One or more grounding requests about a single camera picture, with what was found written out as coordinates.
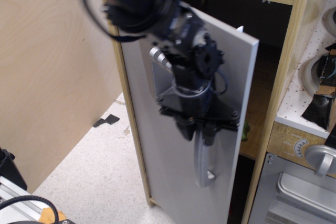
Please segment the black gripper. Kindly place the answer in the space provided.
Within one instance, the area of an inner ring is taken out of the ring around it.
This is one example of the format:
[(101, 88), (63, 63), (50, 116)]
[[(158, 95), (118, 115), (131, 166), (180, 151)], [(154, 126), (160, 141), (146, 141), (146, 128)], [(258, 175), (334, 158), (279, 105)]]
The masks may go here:
[(187, 141), (193, 139), (196, 129), (201, 129), (204, 144), (212, 146), (216, 134), (222, 129), (238, 130), (238, 112), (218, 97), (213, 82), (173, 82), (172, 88), (176, 103), (171, 106), (158, 103), (160, 113), (174, 119)]

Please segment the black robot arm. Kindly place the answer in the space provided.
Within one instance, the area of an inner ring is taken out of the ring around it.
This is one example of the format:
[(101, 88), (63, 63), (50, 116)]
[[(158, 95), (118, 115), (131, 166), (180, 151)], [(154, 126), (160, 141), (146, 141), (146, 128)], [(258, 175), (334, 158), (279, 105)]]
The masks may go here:
[(211, 146), (222, 129), (237, 131), (239, 115), (224, 104), (215, 77), (221, 76), (223, 52), (211, 39), (205, 23), (180, 0), (104, 0), (107, 19), (125, 36), (118, 42), (153, 37), (150, 56), (172, 80), (158, 86), (155, 96), (163, 115), (172, 117), (182, 135), (194, 133)]

